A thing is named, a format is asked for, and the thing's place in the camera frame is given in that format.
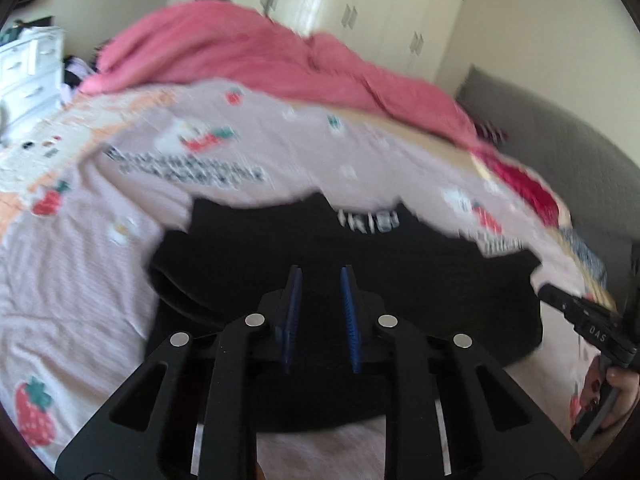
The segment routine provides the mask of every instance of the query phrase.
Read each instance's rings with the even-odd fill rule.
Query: black garment
[[[540,344],[529,281],[540,262],[530,251],[484,258],[475,243],[432,230],[403,204],[380,218],[392,221],[337,213],[321,194],[245,210],[196,200],[189,233],[168,231],[150,264],[161,299],[147,351],[177,330],[205,335],[254,312],[264,293],[284,286],[292,264],[303,269],[294,369],[258,385],[261,431],[327,428],[385,411],[382,380],[351,373],[339,280],[346,264],[361,289],[426,334],[467,333],[503,365]]]

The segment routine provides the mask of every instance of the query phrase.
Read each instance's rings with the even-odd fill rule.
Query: silver screw
[[[247,326],[261,326],[264,323],[264,316],[262,314],[249,314],[244,318],[244,322]]]
[[[378,318],[378,323],[380,323],[380,326],[383,326],[385,328],[393,328],[398,324],[398,318],[390,316],[389,314],[385,314],[384,316],[380,316]]]
[[[458,334],[453,338],[453,342],[459,348],[469,348],[474,343],[474,340],[466,334]]]
[[[185,346],[189,342],[189,334],[185,334],[184,332],[176,332],[171,336],[169,342],[173,346]]]

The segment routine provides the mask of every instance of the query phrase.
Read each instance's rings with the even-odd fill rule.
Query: dresser drawer
[[[36,45],[36,74],[57,67],[62,62],[62,34],[47,34]]]
[[[25,42],[0,54],[0,88],[7,88],[29,73],[30,44]]]
[[[55,70],[7,92],[2,98],[4,122],[11,124],[44,102],[59,97],[61,78],[60,70]]]

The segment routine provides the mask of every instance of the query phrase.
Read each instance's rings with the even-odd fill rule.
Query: white dresser
[[[0,141],[5,146],[28,136],[42,119],[60,108],[64,31],[25,30],[0,47]]]

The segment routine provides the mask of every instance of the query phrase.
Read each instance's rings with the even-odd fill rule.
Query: triangular cutout
[[[478,367],[476,373],[497,431],[509,431],[530,423],[527,413],[486,367]]]
[[[135,431],[146,431],[165,373],[166,365],[162,363],[149,370],[131,393],[111,412],[111,421]]]

